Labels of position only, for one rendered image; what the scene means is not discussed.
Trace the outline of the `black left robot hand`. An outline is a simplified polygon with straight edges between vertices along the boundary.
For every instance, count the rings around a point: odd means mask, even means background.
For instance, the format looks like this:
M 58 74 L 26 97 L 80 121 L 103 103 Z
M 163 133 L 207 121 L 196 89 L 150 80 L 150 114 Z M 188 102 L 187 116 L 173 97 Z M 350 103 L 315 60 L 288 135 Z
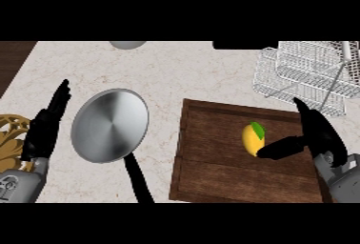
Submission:
M 30 120 L 21 145 L 21 161 L 30 161 L 38 157 L 49 158 L 57 139 L 58 123 L 70 97 L 69 80 L 64 79 L 51 96 L 47 108 L 39 110 Z

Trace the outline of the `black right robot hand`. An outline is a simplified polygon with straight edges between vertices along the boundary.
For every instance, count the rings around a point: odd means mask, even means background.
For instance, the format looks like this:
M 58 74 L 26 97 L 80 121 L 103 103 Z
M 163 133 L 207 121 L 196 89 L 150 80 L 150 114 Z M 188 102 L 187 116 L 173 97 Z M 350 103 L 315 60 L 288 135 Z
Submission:
M 302 135 L 287 136 L 263 146 L 256 151 L 256 156 L 278 160 L 297 154 L 308 147 L 312 158 L 331 153 L 331 168 L 336 168 L 346 162 L 343 140 L 321 113 L 311 109 L 300 99 L 293 98 L 293 102 L 300 115 Z

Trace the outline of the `yellow lemon with green leaf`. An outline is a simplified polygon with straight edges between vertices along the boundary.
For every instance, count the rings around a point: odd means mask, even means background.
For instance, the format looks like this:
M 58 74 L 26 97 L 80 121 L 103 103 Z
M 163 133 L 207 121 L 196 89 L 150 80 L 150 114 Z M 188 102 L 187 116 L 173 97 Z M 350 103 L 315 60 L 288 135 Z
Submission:
M 249 155 L 256 156 L 258 150 L 263 147 L 265 129 L 256 123 L 250 122 L 241 131 L 241 143 Z

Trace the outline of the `brown wooden tray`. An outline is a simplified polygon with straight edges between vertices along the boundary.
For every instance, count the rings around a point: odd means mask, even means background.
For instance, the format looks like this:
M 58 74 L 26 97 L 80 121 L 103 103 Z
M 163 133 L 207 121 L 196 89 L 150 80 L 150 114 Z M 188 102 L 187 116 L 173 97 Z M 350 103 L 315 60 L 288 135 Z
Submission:
M 299 135 L 296 112 L 185 99 L 168 198 L 188 202 L 330 203 L 308 152 L 277 161 L 250 156 L 244 126 L 256 122 L 271 143 Z

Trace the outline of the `grey round object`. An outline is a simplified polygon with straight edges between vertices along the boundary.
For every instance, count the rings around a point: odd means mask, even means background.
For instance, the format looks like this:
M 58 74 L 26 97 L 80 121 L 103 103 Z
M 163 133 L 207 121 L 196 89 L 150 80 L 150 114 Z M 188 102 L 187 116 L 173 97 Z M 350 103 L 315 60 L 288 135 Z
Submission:
M 108 44 L 119 50 L 132 50 L 144 44 L 144 41 L 110 41 Z

